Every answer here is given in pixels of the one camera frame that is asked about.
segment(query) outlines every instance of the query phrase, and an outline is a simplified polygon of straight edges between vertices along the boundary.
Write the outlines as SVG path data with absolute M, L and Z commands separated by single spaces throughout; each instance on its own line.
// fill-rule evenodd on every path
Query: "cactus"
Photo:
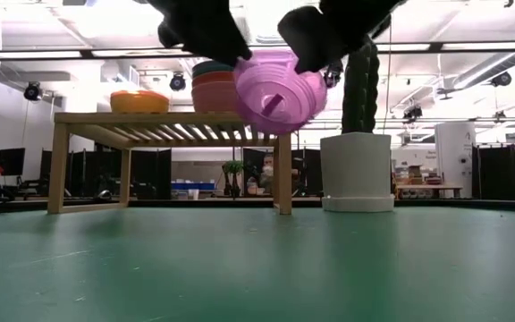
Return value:
M 377 48 L 367 36 L 360 50 L 349 53 L 345 68 L 343 134 L 354 131 L 372 133 L 375 129 L 378 70 Z

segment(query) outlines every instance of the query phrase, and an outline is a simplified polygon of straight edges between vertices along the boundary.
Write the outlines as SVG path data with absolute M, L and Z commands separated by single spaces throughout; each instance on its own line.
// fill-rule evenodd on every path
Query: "wooden shelf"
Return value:
M 56 113 L 55 123 L 115 148 L 272 147 L 276 139 L 235 113 Z
M 63 207 L 69 135 L 75 134 L 122 151 L 119 204 Z M 276 137 L 243 122 L 235 113 L 56 113 L 49 183 L 49 214 L 125 208 L 131 181 L 132 148 L 273 147 L 274 207 L 291 214 L 291 134 Z

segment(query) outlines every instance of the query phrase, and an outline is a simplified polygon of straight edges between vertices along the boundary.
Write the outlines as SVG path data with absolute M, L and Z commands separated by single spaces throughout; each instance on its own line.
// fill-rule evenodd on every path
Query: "white pot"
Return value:
M 323 209 L 392 211 L 391 136 L 347 133 L 321 139 Z

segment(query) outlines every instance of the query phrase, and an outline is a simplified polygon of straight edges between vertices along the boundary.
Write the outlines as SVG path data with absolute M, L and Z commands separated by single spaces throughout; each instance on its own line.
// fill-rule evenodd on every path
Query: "pink plastic lid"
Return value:
M 238 113 L 259 131 L 298 130 L 325 108 L 327 88 L 320 73 L 294 71 L 291 51 L 256 51 L 234 70 Z

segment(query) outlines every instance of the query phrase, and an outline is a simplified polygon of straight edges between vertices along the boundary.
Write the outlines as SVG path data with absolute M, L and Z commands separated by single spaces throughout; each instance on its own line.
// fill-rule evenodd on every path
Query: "potted plant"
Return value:
M 345 69 L 342 134 L 321 139 L 325 210 L 393 210 L 391 137 L 373 133 L 378 68 L 376 45 L 367 36 Z
M 228 174 L 232 175 L 232 188 L 231 188 L 231 194 L 232 197 L 238 198 L 240 196 L 240 185 L 238 185 L 238 174 L 240 174 L 243 171 L 243 163 L 241 161 L 227 161 L 223 165 L 223 170 L 225 175 Z

